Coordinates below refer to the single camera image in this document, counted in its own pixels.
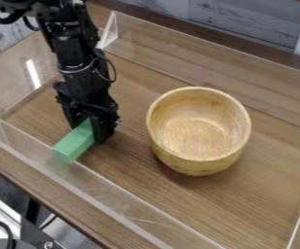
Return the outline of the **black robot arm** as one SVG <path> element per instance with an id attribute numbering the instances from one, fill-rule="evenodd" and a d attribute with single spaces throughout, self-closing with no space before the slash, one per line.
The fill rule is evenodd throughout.
<path id="1" fill-rule="evenodd" d="M 26 27 L 42 33 L 57 56 L 64 80 L 54 84 L 72 127 L 90 122 L 94 141 L 105 143 L 120 120 L 120 105 L 110 95 L 117 69 L 98 48 L 98 27 L 92 21 L 86 0 L 0 0 L 0 24 L 17 21 L 37 24 Z"/>

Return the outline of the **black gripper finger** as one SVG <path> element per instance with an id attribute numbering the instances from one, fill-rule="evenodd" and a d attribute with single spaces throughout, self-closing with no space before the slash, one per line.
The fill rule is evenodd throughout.
<path id="1" fill-rule="evenodd" d="M 72 128 L 76 128 L 88 118 L 86 112 L 80 108 L 65 108 L 64 112 Z"/>
<path id="2" fill-rule="evenodd" d="M 117 127 L 117 115 L 93 115 L 90 117 L 93 135 L 97 144 L 104 144 L 113 136 Z"/>

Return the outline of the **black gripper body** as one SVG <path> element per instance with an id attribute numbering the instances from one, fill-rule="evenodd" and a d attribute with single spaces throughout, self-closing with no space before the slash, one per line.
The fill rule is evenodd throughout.
<path id="1" fill-rule="evenodd" d="M 64 82 L 54 84 L 62 108 L 80 108 L 88 118 L 93 115 L 118 115 L 120 105 L 110 95 L 112 78 L 108 66 L 60 69 Z"/>

